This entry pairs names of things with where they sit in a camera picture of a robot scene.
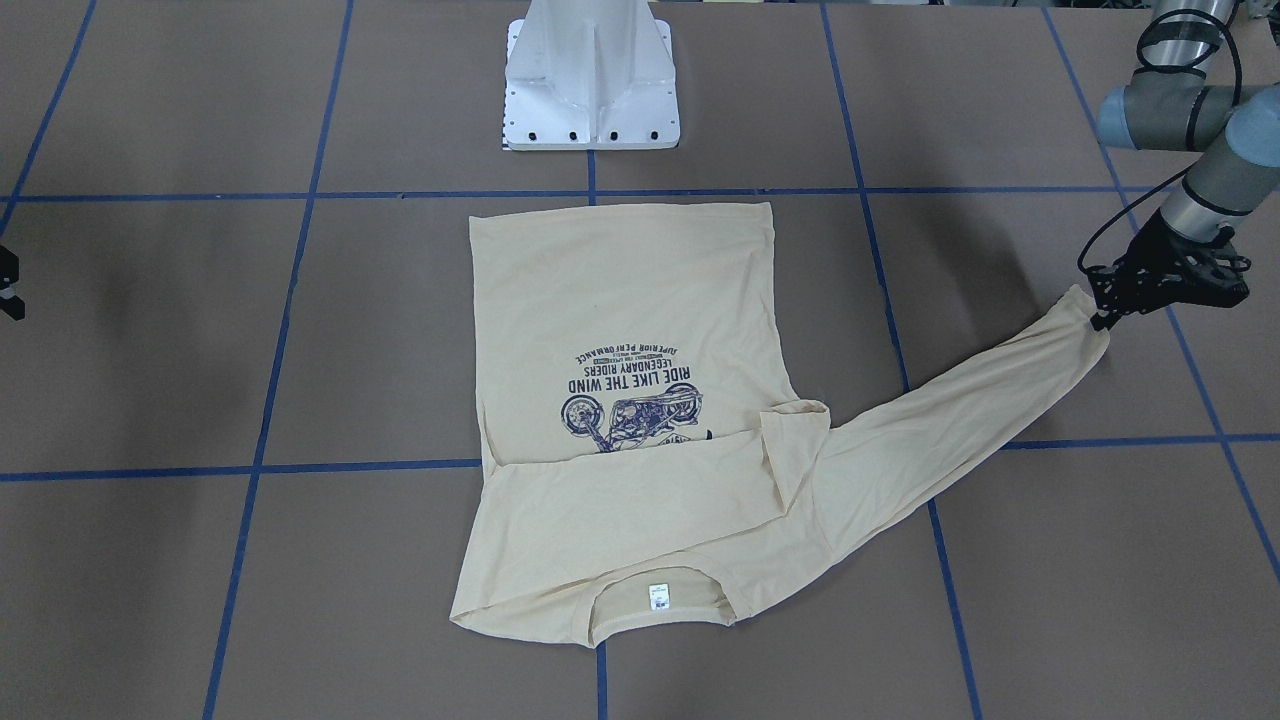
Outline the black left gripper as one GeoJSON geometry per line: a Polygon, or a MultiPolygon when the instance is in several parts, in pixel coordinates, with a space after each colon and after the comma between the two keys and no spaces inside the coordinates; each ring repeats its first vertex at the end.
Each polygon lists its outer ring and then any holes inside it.
{"type": "Polygon", "coordinates": [[[1114,265],[1085,269],[1096,305],[1092,331],[1111,331],[1126,316],[1172,304],[1242,304],[1251,295],[1245,282],[1251,260],[1235,250],[1234,236],[1233,225],[1216,225],[1210,240],[1199,242],[1157,211],[1114,265]]]}

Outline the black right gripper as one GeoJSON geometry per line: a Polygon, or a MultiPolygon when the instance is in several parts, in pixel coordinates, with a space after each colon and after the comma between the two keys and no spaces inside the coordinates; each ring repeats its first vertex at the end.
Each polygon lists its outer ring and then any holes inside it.
{"type": "Polygon", "coordinates": [[[20,279],[20,259],[8,247],[0,247],[0,307],[14,322],[26,318],[26,301],[15,292],[20,279]]]}

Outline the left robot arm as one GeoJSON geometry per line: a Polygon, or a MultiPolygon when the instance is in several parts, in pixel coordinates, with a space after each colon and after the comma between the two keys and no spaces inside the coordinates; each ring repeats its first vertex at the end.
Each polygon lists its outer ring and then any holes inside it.
{"type": "Polygon", "coordinates": [[[1105,146],[1193,152],[1164,182],[1169,196],[1108,265],[1085,266],[1092,325],[1174,304],[1234,307],[1249,295],[1251,260],[1234,247],[1277,187],[1277,86],[1248,86],[1230,24],[1234,1],[1156,1],[1128,85],[1100,106],[1105,146]]]}

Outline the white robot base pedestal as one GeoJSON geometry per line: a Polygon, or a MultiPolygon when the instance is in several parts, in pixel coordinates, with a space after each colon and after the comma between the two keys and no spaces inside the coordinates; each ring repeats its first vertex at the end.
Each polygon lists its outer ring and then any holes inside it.
{"type": "Polygon", "coordinates": [[[648,1],[532,1],[506,32],[511,151],[678,146],[672,29],[648,1]]]}

